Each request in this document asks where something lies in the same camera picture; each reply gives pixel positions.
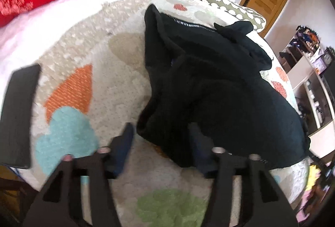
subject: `patterned pillow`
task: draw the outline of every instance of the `patterned pillow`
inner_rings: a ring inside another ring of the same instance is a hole
[[[261,32],[266,25],[265,18],[253,9],[238,5],[230,0],[201,0],[215,8],[224,10],[240,21],[250,21],[256,32]]]

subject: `black hoodie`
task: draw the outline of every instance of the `black hoodie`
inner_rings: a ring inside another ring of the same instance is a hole
[[[159,13],[145,13],[145,65],[152,96],[137,132],[179,166],[193,166],[188,124],[214,145],[240,156],[259,154],[267,169],[306,157],[300,118],[260,71],[272,61],[246,34],[250,22],[215,29]]]

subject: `clock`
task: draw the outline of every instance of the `clock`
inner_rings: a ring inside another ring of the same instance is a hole
[[[327,47],[326,51],[324,52],[323,55],[321,55],[321,58],[323,59],[323,62],[327,67],[334,61],[335,56],[333,55],[334,49],[331,47]]]
[[[335,51],[327,47],[325,52],[313,63],[316,72],[322,74],[335,60]]]

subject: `floral bedsheet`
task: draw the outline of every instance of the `floral bedsheet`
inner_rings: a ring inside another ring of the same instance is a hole
[[[188,22],[213,27],[237,19],[192,0],[120,0],[70,28],[37,62],[42,66],[31,125],[32,168],[23,178],[40,189],[65,154],[82,157],[106,146],[126,122],[136,123],[151,89],[144,65],[144,13],[150,3]],[[248,36],[273,58],[261,72],[296,109],[292,87],[269,45]],[[272,170],[289,202],[303,191],[306,160]],[[193,168],[182,169],[138,135],[125,170],[112,182],[123,226],[200,226],[212,180]],[[83,210],[90,222],[88,184],[82,183]],[[234,178],[231,226],[237,224],[241,179]]]

